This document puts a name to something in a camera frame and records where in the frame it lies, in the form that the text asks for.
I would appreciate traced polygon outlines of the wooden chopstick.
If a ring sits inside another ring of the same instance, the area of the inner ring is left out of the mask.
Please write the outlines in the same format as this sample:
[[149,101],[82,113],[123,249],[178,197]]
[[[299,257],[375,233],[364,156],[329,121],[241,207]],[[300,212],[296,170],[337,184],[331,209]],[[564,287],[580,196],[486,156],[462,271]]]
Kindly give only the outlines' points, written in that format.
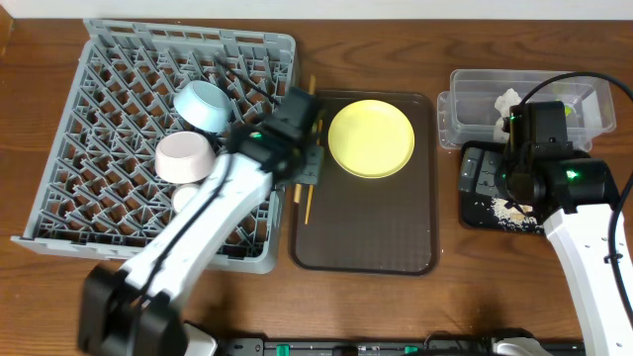
[[[316,77],[313,74],[311,74],[310,82],[309,82],[309,90],[308,90],[309,94],[311,95],[315,94],[316,86],[317,86]],[[295,185],[293,202],[298,205],[301,202],[301,198],[302,198],[302,184],[298,183]]]
[[[316,145],[317,146],[320,146],[320,138],[321,138],[322,126],[323,126],[322,119],[319,119],[319,121],[317,123],[317,132],[316,132]],[[312,202],[313,202],[314,191],[315,191],[315,185],[311,185],[309,187],[309,192],[308,192],[308,200],[307,200],[306,214],[305,214],[305,220],[304,220],[305,225],[308,225],[309,221],[310,221],[310,215],[311,215],[311,211],[312,211]]]

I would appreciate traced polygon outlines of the yellow round plate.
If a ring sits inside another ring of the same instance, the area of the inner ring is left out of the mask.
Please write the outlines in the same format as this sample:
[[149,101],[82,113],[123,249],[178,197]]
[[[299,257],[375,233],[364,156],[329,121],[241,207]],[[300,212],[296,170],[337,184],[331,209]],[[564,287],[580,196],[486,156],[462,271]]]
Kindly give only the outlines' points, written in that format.
[[380,179],[405,167],[415,137],[403,111],[380,100],[360,100],[341,109],[327,130],[327,145],[335,162],[361,178]]

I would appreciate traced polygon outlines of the white tissue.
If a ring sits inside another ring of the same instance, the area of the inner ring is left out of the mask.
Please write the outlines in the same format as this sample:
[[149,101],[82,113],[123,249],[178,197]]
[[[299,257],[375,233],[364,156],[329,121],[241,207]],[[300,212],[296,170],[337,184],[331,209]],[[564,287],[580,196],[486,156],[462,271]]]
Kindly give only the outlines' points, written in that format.
[[501,96],[498,96],[495,101],[495,109],[499,112],[499,118],[496,121],[494,128],[494,142],[506,143],[509,138],[509,133],[506,133],[503,128],[503,119],[509,116],[509,110],[512,106],[515,106],[521,102],[521,98],[518,93],[512,89],[507,89]]

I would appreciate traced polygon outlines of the light blue bowl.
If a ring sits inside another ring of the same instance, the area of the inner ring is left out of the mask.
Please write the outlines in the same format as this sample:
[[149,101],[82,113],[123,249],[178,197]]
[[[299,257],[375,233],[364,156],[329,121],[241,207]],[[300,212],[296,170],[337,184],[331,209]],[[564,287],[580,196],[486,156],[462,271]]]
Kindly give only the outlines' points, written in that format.
[[232,112],[230,100],[212,83],[189,82],[175,95],[173,105],[180,117],[197,129],[211,134],[222,134],[227,130]]

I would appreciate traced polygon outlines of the pink bowl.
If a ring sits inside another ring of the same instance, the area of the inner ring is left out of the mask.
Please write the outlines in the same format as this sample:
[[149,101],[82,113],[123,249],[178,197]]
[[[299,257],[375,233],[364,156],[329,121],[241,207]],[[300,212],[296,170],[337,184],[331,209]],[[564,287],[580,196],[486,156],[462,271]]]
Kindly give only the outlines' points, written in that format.
[[209,176],[215,160],[216,155],[203,135],[178,132],[159,141],[154,169],[157,176],[168,183],[188,184]]

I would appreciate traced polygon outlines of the white cup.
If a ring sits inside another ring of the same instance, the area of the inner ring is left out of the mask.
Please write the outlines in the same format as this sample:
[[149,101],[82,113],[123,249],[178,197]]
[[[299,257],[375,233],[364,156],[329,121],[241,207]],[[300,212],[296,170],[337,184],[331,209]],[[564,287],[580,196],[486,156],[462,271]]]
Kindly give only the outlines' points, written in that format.
[[184,184],[176,188],[172,194],[172,208],[180,214],[187,204],[198,194],[200,186],[195,183]]

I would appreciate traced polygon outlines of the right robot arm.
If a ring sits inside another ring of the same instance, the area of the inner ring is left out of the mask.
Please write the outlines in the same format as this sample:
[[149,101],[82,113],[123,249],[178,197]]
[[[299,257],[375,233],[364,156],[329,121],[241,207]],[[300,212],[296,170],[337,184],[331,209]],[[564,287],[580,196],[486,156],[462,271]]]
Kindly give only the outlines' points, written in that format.
[[632,258],[607,164],[576,150],[559,101],[513,106],[507,143],[462,147],[459,189],[505,200],[542,226],[561,262],[588,355],[632,352]]

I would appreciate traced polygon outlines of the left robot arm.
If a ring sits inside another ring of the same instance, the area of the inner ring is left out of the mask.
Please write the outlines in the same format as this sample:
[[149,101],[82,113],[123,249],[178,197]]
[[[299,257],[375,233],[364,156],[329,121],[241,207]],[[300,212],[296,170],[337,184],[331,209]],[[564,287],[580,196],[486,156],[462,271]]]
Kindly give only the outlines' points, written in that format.
[[236,226],[302,173],[318,114],[314,92],[292,87],[260,124],[233,130],[183,211],[118,271],[98,265],[87,276],[78,348],[89,355],[215,354],[215,338],[181,312]]

